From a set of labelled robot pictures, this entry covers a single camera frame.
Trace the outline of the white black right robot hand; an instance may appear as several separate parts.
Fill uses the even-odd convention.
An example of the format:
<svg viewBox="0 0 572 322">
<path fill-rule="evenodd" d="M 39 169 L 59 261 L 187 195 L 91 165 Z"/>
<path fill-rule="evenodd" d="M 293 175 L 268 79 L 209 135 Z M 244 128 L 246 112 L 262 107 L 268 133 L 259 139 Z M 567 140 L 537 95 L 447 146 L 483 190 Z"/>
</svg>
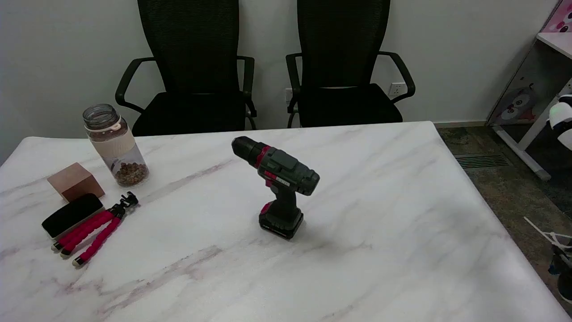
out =
<svg viewBox="0 0 572 322">
<path fill-rule="evenodd" d="M 560 273 L 556 283 L 560 297 L 572 304 L 572 270 L 568 269 Z"/>
</svg>

